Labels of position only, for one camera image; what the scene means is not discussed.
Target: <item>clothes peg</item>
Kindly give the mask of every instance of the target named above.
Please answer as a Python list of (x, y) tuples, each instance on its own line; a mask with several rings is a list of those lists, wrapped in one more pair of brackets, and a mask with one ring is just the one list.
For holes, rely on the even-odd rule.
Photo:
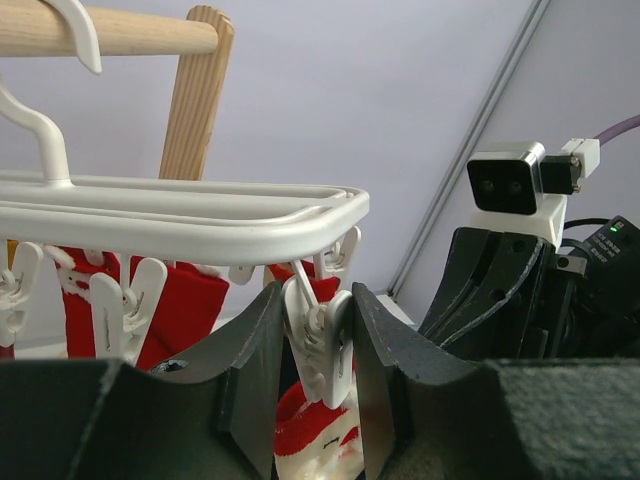
[(8, 268), (8, 264), (3, 265), (0, 285), (0, 346), (2, 347), (15, 344), (24, 333), (29, 317), (31, 295), (43, 258), (44, 254), (38, 245), (23, 242), (16, 249), (11, 269)]
[(337, 277), (340, 283), (344, 282), (361, 238), (360, 229), (353, 227), (346, 233), (342, 242), (336, 242), (332, 248), (314, 255), (313, 266), (316, 276), (321, 279)]
[(285, 331), (292, 343), (300, 383), (310, 402), (340, 406), (349, 394), (353, 342), (345, 329), (351, 293), (343, 290), (320, 305), (299, 261), (283, 287)]
[(131, 287), (125, 291), (109, 275), (91, 277), (96, 357), (120, 357), (132, 365), (137, 363), (166, 280), (166, 265), (154, 258), (140, 261)]

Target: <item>gray wall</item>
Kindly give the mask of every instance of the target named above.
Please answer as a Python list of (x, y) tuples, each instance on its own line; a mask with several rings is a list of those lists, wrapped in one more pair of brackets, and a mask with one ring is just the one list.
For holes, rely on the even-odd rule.
[[(640, 2), (554, 0), (481, 138), (536, 140), (557, 151), (571, 137), (594, 136), (640, 113)], [(600, 168), (569, 200), (567, 218), (622, 214), (640, 222), (640, 131), (602, 149)], [(453, 231), (473, 198), (466, 174), (398, 295), (421, 322), (439, 285)], [(584, 238), (588, 230), (571, 230)]]
[[(183, 17), (196, 2), (87, 0)], [(207, 179), (353, 185), (371, 194), (352, 278), (383, 290), (530, 0), (217, 0), (236, 39)], [(176, 58), (2, 59), (13, 93), (65, 133), (72, 173), (158, 175)], [(0, 118), (2, 168), (39, 168)], [(233, 287), (237, 311), (260, 282)], [(62, 332), (52, 268), (30, 337)]]

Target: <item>white plastic hanger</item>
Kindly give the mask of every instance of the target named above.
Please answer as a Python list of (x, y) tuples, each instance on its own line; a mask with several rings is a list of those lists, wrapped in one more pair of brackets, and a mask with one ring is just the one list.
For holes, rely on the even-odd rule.
[[(77, 0), (46, 0), (67, 20), (74, 36), (80, 61), (99, 74), (101, 59), (98, 35), (86, 10)], [(55, 185), (69, 182), (64, 138), (58, 127), (45, 115), (24, 105), (8, 91), (0, 76), (0, 113), (35, 133), (43, 155), (45, 180)], [(13, 266), (9, 269), (6, 239), (0, 239), (0, 346), (13, 345), (24, 333), (29, 317), (33, 287), (44, 254), (39, 245), (20, 243)]]
[[(344, 237), (369, 211), (369, 195), (365, 191), (313, 185), (70, 177), (59, 129), (47, 117), (20, 105), (6, 88), (3, 92), (0, 113), (38, 135), (43, 174), (0, 172), (2, 235), (97, 252), (118, 252), (124, 260), (122, 285), (118, 288), (114, 281), (101, 275), (90, 281), (96, 349), (100, 354), (118, 351), (131, 362), (137, 358), (148, 329), (147, 319), (152, 317), (149, 305), (159, 296), (160, 285), (166, 278), (156, 263), (159, 261), (152, 259), (231, 267), (294, 262), (293, 280), (302, 287), (292, 292), (303, 305), (297, 311), (287, 307), (294, 319), (288, 322), (288, 328), (293, 325), (298, 332), (301, 326), (304, 334), (308, 334), (307, 343), (302, 340), (302, 355), (311, 359), (300, 363), (299, 368), (319, 369), (322, 382), (330, 388), (338, 381), (350, 385), (347, 380), (351, 371), (345, 363), (350, 361), (350, 355), (344, 354), (349, 351), (349, 339), (345, 339), (347, 343), (343, 342), (341, 350), (335, 348), (334, 336), (341, 332), (341, 319), (332, 316), (332, 312), (340, 311), (337, 307), (348, 298), (348, 293), (337, 296), (329, 306), (320, 306), (297, 259), (324, 252)], [(323, 270), (326, 274), (344, 270), (339, 264), (345, 259), (348, 264), (349, 255), (341, 256), (341, 252), (347, 252), (345, 245), (349, 242), (345, 239), (342, 243), (335, 249), (335, 258), (328, 257), (330, 265)], [(141, 270), (141, 262), (128, 288), (127, 259), (131, 255), (151, 259), (146, 262), (148, 269)], [(140, 272), (149, 273), (138, 277)], [(145, 279), (152, 275), (150, 272), (155, 272), (157, 283), (146, 287)], [(121, 300), (123, 296), (127, 299), (126, 306)], [(325, 323), (333, 322), (327, 324), (329, 328), (318, 323), (322, 313), (326, 314)], [(329, 356), (318, 348), (323, 343), (329, 345)], [(317, 345), (315, 350), (311, 348), (313, 345)], [(338, 386), (335, 390), (337, 394), (318, 392), (329, 405), (335, 406), (342, 388)]]
[[(91, 17), (78, 0), (45, 0), (67, 21), (73, 34), (78, 58), (91, 72), (102, 71), (98, 34)], [(20, 103), (8, 90), (0, 75), (0, 113), (10, 121), (31, 130), (40, 143), (44, 180), (50, 185), (68, 186), (69, 166), (64, 137), (46, 115)]]

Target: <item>black plastic part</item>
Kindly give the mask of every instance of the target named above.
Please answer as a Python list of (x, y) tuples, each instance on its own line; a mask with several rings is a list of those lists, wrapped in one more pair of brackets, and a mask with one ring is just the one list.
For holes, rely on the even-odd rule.
[(366, 478), (640, 478), (640, 361), (465, 362), (353, 293)]
[(13, 479), (270, 478), (281, 285), (163, 362), (0, 363), (0, 470)]
[(545, 287), (554, 258), (548, 242), (531, 235), (460, 228), (454, 233), (442, 281), (419, 332), (466, 360), (544, 356), (557, 338), (568, 305), (545, 309), (541, 296), (564, 288), (569, 276)]
[(571, 155), (547, 155), (540, 162), (540, 179), (544, 193), (573, 195), (582, 167), (571, 163)]

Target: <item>sock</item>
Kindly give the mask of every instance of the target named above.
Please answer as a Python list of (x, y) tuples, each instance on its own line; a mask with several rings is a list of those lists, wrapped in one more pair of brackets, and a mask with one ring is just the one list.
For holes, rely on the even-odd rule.
[[(62, 288), (69, 358), (95, 357), (89, 279), (106, 273), (119, 281), (116, 256), (103, 253), (100, 266), (89, 263), (81, 249), (46, 246), (53, 258)], [(131, 276), (142, 260), (131, 258)], [(148, 370), (207, 336), (220, 314), (229, 284), (212, 267), (177, 262), (167, 267), (167, 281), (151, 321), (137, 367)]]
[[(302, 266), (318, 302), (331, 301), (340, 279), (316, 279), (313, 263), (303, 261)], [(287, 264), (270, 265), (265, 271), (265, 283), (271, 279), (285, 282), (291, 276), (293, 272)], [(282, 480), (356, 479), (364, 469), (364, 457), (355, 373), (349, 395), (335, 410), (321, 401), (308, 402), (299, 381), (291, 386), (278, 402), (274, 454)]]

